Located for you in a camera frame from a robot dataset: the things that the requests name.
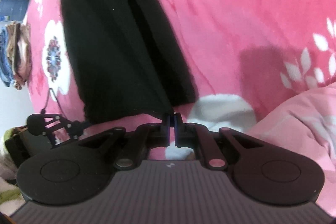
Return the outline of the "black garment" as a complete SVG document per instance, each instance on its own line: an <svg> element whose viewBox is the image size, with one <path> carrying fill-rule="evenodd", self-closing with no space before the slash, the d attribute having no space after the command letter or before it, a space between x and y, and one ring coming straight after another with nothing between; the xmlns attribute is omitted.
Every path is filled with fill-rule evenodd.
<svg viewBox="0 0 336 224"><path fill-rule="evenodd" d="M162 118L197 91L158 0L60 0L68 56L92 124Z"/></svg>

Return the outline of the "stack of folded clothes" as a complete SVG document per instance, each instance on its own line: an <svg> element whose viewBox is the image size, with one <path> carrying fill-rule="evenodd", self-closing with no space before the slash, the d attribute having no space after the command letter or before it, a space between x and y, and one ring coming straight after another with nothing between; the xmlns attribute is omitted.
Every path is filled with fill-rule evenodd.
<svg viewBox="0 0 336 224"><path fill-rule="evenodd" d="M30 27L13 21L1 28L1 81L21 90L31 69Z"/></svg>

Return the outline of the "pink floral pillow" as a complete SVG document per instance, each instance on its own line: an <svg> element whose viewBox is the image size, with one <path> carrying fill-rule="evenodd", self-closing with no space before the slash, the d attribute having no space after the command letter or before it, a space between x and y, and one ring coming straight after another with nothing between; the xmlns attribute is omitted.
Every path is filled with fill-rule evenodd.
<svg viewBox="0 0 336 224"><path fill-rule="evenodd" d="M314 160L325 175L317 203L335 216L335 83L294 96L247 134Z"/></svg>

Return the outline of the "blue water jug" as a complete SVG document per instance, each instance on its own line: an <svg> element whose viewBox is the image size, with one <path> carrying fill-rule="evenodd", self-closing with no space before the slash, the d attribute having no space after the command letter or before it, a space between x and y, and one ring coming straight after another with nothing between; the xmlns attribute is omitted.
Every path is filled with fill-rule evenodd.
<svg viewBox="0 0 336 224"><path fill-rule="evenodd" d="M22 21L30 0L1 0L1 22Z"/></svg>

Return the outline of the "pink floral blanket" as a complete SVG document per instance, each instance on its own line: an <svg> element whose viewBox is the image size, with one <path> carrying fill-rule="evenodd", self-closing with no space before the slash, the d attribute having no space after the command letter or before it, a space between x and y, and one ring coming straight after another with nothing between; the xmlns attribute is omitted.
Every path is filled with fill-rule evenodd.
<svg viewBox="0 0 336 224"><path fill-rule="evenodd" d="M176 106L187 122L248 132L305 91L335 83L335 0L158 0L189 67L193 103ZM87 120L68 56L60 0L32 0L36 111ZM134 127L138 114L98 123Z"/></svg>

